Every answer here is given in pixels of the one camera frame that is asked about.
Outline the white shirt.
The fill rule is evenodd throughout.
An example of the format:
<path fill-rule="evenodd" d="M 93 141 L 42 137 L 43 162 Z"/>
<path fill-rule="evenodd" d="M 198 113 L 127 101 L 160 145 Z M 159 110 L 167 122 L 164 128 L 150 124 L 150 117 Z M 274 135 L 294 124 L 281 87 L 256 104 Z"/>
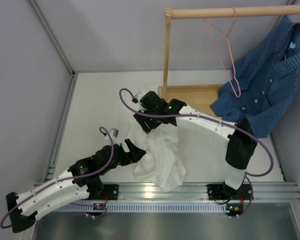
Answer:
<path fill-rule="evenodd" d="M 133 171 L 138 182 L 153 183 L 164 193 L 183 184 L 187 171 L 178 155 L 179 136 L 176 126 L 161 124 L 146 134 L 134 120 L 130 122 L 127 138 L 146 151 Z"/>

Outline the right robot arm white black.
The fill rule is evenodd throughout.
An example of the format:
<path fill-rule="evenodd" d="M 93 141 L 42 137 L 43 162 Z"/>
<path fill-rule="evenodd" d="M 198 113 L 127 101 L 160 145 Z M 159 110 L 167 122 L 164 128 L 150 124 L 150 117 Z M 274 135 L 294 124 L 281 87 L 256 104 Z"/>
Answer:
<path fill-rule="evenodd" d="M 178 129 L 185 128 L 202 134 L 210 141 L 216 141 L 217 150 L 224 156 L 221 163 L 224 173 L 222 192 L 233 199 L 241 193 L 241 185 L 257 142 L 251 138 L 253 132 L 248 122 L 239 125 L 222 122 L 216 118 L 207 119 L 207 115 L 195 111 L 186 105 L 181 108 L 181 117 L 173 117 L 168 122 L 162 118 L 150 119 L 135 114 L 127 139 L 119 143 L 118 130 L 109 131 L 107 143 L 114 143 L 114 149 L 129 154 L 127 160 L 120 159 L 119 165 L 136 163 L 134 177 L 140 181 L 149 181 L 157 185 L 164 193 L 181 186 L 186 177 L 186 168 L 178 155 Z"/>

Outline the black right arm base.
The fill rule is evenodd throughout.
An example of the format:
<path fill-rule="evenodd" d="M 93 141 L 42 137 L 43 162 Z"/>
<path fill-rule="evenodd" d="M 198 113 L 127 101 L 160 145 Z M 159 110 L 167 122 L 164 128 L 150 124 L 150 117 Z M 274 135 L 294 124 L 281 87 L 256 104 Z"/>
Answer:
<path fill-rule="evenodd" d="M 242 184 L 239 189 L 235 190 L 225 183 L 208 184 L 208 199 L 225 204 L 230 201 L 250 200 L 253 198 L 252 189 L 249 184 Z"/>

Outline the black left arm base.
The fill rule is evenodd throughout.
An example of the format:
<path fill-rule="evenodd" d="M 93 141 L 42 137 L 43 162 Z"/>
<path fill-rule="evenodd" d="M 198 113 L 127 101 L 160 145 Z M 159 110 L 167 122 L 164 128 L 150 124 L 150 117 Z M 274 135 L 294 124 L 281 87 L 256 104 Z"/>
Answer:
<path fill-rule="evenodd" d="M 119 195 L 118 184 L 104 184 L 99 200 L 116 201 Z"/>

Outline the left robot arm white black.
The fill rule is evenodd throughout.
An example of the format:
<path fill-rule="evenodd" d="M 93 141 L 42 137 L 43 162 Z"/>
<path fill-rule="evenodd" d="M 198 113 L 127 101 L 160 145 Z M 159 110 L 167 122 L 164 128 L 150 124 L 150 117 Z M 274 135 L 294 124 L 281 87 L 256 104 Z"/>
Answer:
<path fill-rule="evenodd" d="M 131 101 L 139 106 L 133 118 L 144 133 L 148 134 L 161 124 L 176 125 L 176 115 L 186 106 L 177 99 L 169 102 L 154 91 L 139 92 L 131 96 Z M 109 143 L 92 156 L 80 159 L 63 171 L 59 176 L 24 193 L 11 192 L 6 195 L 9 218 L 13 233 L 20 233 L 31 228 L 36 221 L 50 212 L 79 200 L 97 200 L 104 193 L 100 179 L 118 166 L 138 163 L 146 151 L 137 147 L 128 138 L 116 143 L 116 128 L 99 128 Z"/>

